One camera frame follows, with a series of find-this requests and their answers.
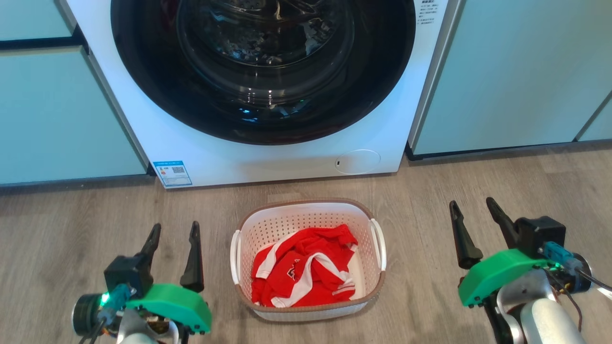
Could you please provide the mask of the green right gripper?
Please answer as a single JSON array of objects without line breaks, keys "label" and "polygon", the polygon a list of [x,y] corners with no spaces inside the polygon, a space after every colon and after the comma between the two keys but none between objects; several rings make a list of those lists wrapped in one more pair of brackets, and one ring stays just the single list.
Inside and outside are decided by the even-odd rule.
[{"label": "green right gripper", "polygon": [[498,224],[508,250],[483,259],[483,252],[476,248],[464,224],[464,216],[455,200],[450,201],[449,211],[455,242],[458,266],[469,269],[458,287],[458,295],[464,307],[482,303],[485,298],[504,285],[526,274],[533,268],[544,268],[547,258],[532,258],[516,249],[519,234],[514,222],[492,198],[486,198],[492,219]]}]

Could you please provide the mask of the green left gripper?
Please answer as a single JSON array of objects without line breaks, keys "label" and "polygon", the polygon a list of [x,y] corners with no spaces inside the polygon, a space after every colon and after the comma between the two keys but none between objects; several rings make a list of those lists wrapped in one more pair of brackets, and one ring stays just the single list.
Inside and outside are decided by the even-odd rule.
[{"label": "green left gripper", "polygon": [[[161,224],[153,225],[140,255],[149,263],[159,246]],[[209,333],[212,327],[212,313],[208,304],[198,293],[205,289],[202,246],[199,222],[194,221],[189,234],[190,251],[186,268],[180,278],[180,285],[153,284],[146,295],[140,299],[131,299],[125,309],[144,309],[179,323],[193,333]]]}]

